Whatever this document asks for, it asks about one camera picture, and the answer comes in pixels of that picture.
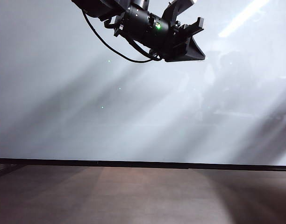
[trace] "white backdrop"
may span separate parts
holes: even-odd
[[[0,158],[286,165],[286,0],[199,0],[179,20],[198,16],[205,61],[134,64],[70,0],[0,0]]]

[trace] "floor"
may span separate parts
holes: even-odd
[[[0,224],[286,224],[286,172],[25,166]]]

